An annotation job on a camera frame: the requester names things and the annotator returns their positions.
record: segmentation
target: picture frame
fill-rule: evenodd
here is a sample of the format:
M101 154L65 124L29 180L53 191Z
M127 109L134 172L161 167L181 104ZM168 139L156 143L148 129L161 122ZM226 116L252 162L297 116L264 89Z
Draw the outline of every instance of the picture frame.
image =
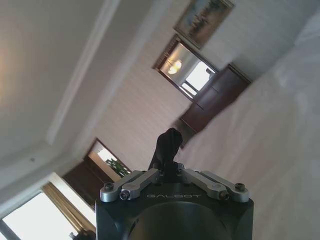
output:
M201 49L234 6L230 0L191 0L173 29Z

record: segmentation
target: window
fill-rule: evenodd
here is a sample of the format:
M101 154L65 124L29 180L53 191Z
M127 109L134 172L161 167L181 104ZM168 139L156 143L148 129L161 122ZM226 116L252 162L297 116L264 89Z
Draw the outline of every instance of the window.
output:
M172 38L153 68L191 100L217 72L177 35Z
M43 192L4 217L3 221L21 240L70 240L70 233L78 234Z

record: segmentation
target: wall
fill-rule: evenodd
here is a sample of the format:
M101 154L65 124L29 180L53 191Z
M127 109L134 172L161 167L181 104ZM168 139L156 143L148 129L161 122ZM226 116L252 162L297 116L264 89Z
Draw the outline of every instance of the wall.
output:
M0 165L44 138L102 2L0 0Z
M51 182L55 187L94 225L96 226L96 214L94 211L81 199L77 193L55 172L39 179L37 182L23 189L7 202L0 204L0 219L26 203L32 197L37 195L43 185Z
M108 77L110 78L113 75L114 69L127 54L132 36L140 28L153 3L149 0L137 1L138 3L136 1L120 2L116 15L103 37L77 96L56 136L55 143L49 145L40 141L38 144L1 159L0 208L3 203L9 202L13 196L53 171L58 174L67 172L76 164L79 164L78 160L85 155L84 153L80 154L79 157L71 155L72 144L75 142L74 138L85 124L91 110L97 105L97 101L104 92L106 83L108 83ZM132 11L131 9L136 4L141 5L141 7Z
M146 169L156 140L189 106L189 100L151 69L174 34L188 1L175 0L144 47L92 136L131 169ZM293 44L317 0L242 0L200 51L223 68L234 61L255 79Z

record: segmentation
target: metal bracket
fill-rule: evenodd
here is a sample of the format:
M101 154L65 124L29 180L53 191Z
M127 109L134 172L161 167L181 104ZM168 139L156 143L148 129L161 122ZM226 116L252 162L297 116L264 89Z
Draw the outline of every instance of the metal bracket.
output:
M127 182L133 181L137 177L139 177L143 172L142 171L133 171L129 175L124 176L119 181L113 183L110 187L104 186L100 189L100 199L102 202L109 203L117 200L119 193L121 192L121 188Z
M122 200L132 200L140 196L140 192L150 183L158 180L160 172L156 168L151 168L136 180L122 186L120 198Z
M246 203L249 201L249 191L245 188L244 185L241 189L237 187L237 185L239 185L240 183L233 184L232 182L229 182L224 178L215 175L214 173L209 171L202 171L200 174L216 183L223 184L226 187L233 201L238 203Z
M227 189L223 184L216 183L191 169L182 169L182 174L187 180L204 190L210 198L217 200L229 198Z

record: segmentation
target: bright window light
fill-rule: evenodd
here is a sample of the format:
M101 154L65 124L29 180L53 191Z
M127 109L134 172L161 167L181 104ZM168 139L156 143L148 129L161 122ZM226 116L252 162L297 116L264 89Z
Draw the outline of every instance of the bright window light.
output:
M7 240L1 232L0 232L0 240Z
M189 93L191 93L193 96L197 94L195 90L193 90L188 84L182 83L181 87L183 87L185 90L187 90Z
M185 93L187 94L191 99L193 99L193 97L186 91L183 89L183 87L179 86L179 88Z
M3 221L21 240L70 240L78 234L53 202L41 192Z
M97 153L99 155L99 157L106 162L107 160L115 160L117 161L118 159L111 153L109 152L107 149L103 148L102 150L98 151Z
M201 90L210 79L210 74L207 73L207 69L215 73L215 71L208 67L203 61L199 62L186 78L187 82L198 91Z

